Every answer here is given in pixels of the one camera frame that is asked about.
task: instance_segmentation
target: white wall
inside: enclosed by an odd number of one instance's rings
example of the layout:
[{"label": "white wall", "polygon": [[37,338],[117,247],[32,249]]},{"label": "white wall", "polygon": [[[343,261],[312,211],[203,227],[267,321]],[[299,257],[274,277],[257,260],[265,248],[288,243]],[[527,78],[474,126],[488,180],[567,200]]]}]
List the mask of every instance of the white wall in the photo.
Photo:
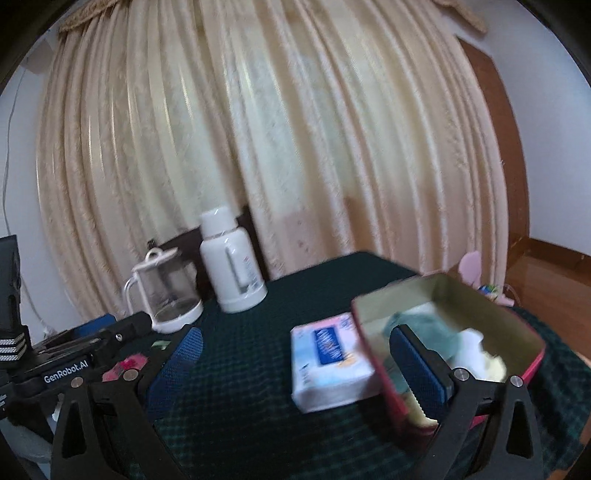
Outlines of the white wall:
[{"label": "white wall", "polygon": [[[54,46],[56,41],[57,27],[53,27],[47,35],[47,42],[50,46]],[[44,56],[51,54],[47,45],[42,46],[38,52]],[[48,59],[36,58],[34,60],[36,60],[36,66],[48,64]],[[0,178],[4,174],[7,154],[8,117],[23,71],[25,69],[21,65],[0,95]],[[61,331],[81,324],[82,319],[67,297],[64,284],[51,257],[41,223],[37,195],[35,139],[38,106],[45,78],[46,72],[35,74],[25,71],[25,76],[22,79],[11,123],[6,204],[11,231],[18,237],[21,273],[27,283],[33,303],[43,320],[56,330]],[[3,217],[2,215],[0,220],[0,236],[7,234]],[[21,297],[22,322],[29,326],[33,342],[38,342],[43,339],[43,329],[22,292]]]},{"label": "white wall", "polygon": [[476,37],[501,75],[523,144],[530,236],[591,255],[591,87],[554,34],[517,0],[463,0],[485,19]]}]

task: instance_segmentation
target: thermos lid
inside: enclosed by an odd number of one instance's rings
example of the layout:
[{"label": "thermos lid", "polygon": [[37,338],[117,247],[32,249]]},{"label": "thermos lid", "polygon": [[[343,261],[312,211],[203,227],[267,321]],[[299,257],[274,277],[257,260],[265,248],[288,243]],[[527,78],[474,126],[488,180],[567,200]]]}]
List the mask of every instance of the thermos lid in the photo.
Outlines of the thermos lid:
[{"label": "thermos lid", "polygon": [[217,207],[201,214],[201,235],[204,240],[236,228],[238,228],[236,218],[227,206]]}]

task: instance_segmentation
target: curtain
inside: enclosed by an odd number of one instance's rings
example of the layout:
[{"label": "curtain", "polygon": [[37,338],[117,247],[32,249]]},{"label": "curtain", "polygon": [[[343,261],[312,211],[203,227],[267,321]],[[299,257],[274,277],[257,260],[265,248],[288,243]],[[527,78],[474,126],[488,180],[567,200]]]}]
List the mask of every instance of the curtain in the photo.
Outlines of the curtain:
[{"label": "curtain", "polygon": [[61,36],[38,140],[81,313],[123,314],[148,238],[248,204],[274,278],[365,249],[421,272],[508,220],[482,92],[428,0],[131,0]]}]

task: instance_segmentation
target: pink toy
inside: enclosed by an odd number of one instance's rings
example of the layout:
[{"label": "pink toy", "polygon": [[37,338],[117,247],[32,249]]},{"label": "pink toy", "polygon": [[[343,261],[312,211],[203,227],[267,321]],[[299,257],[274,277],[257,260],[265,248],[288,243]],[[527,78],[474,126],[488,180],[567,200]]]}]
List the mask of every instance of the pink toy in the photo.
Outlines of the pink toy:
[{"label": "pink toy", "polygon": [[[480,283],[480,277],[482,276],[482,256],[480,252],[469,252],[464,255],[458,265],[458,272],[466,285],[479,290],[482,285]],[[489,296],[489,298],[499,305],[512,307],[515,304],[513,300],[503,295],[502,287],[498,289],[498,292],[494,297]]]},{"label": "pink toy", "polygon": [[135,368],[142,370],[144,365],[148,363],[148,358],[141,353],[130,355],[125,360],[118,362],[111,370],[103,373],[103,382],[112,382],[117,380],[126,370]]}]

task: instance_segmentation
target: wooden floor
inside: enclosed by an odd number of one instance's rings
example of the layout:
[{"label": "wooden floor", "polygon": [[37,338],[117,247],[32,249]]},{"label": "wooden floor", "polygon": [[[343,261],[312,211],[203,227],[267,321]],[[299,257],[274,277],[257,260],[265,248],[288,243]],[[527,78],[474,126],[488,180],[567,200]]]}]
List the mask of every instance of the wooden floor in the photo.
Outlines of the wooden floor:
[{"label": "wooden floor", "polygon": [[552,327],[573,350],[591,358],[591,281],[570,270],[522,257],[506,282],[521,305]]}]

